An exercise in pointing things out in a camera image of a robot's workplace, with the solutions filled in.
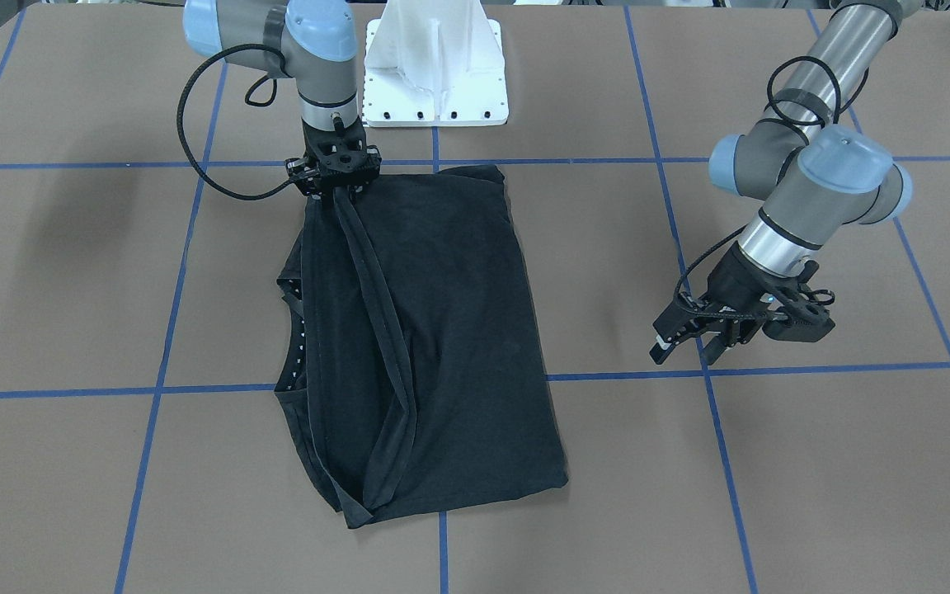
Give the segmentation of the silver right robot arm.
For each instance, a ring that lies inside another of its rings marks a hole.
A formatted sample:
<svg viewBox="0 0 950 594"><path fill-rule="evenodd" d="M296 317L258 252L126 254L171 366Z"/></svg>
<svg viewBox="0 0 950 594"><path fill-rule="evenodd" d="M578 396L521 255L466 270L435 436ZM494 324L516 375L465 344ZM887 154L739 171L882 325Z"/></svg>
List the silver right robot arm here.
<svg viewBox="0 0 950 594"><path fill-rule="evenodd" d="M182 30L205 61L182 89L175 124L182 150L212 186L188 145L184 112L197 79L220 60L260 70L263 82L294 80L305 151L285 164L286 184L309 198L354 198L379 177L357 97L358 39L344 1L188 1Z"/></svg>

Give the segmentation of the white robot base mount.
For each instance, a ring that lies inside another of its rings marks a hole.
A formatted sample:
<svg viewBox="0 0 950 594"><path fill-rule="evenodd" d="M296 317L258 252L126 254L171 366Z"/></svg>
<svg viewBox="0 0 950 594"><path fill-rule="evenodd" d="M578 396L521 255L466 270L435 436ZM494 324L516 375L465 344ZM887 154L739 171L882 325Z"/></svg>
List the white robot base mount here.
<svg viewBox="0 0 950 594"><path fill-rule="evenodd" d="M479 127L509 116L501 26L479 1L388 1L367 24L366 125Z"/></svg>

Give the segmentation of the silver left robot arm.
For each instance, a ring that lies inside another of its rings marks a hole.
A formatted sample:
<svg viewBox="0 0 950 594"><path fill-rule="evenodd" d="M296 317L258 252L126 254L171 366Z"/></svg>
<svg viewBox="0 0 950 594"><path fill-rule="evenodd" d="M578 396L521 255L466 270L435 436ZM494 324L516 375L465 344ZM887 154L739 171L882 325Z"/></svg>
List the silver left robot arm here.
<svg viewBox="0 0 950 594"><path fill-rule="evenodd" d="M701 295L676 285L657 317L657 364L704 334L706 364L762 333L773 341L818 342L833 330L834 294L808 285L816 256L840 227L894 219L914 185L886 148L840 118L863 90L872 60L919 1L839 1L803 55L780 65L788 80L766 84L760 120L710 154L713 185L760 200L750 222L717 247L723 255Z"/></svg>

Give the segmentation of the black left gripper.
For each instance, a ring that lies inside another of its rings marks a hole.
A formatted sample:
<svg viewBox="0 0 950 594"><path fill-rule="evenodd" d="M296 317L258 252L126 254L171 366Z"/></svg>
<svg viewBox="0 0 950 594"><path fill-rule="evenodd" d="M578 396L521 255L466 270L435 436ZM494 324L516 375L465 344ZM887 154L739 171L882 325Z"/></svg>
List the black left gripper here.
<svg viewBox="0 0 950 594"><path fill-rule="evenodd" d="M672 302L653 323L656 338L650 357L662 365L679 343L700 336L710 324L715 332L703 347L703 360L708 367L715 365L729 349L750 340L753 323L791 327L796 319L787 308L775 313L768 311L762 301L764 295L780 296L779 287L791 278L769 273L747 258L739 247L729 247L708 276L708 286L701 297L683 291L687 276L701 262L697 259L676 282Z"/></svg>

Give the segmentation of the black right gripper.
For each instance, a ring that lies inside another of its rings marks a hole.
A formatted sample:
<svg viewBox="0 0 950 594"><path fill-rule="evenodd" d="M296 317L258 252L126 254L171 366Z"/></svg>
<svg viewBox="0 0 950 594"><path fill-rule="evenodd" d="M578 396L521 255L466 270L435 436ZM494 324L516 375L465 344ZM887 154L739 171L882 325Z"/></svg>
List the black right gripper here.
<svg viewBox="0 0 950 594"><path fill-rule="evenodd" d="M362 191L380 174L379 148L367 144L361 120L343 125L335 120L328 130L302 123L305 154L285 161L288 181L303 195L330 196L336 188Z"/></svg>

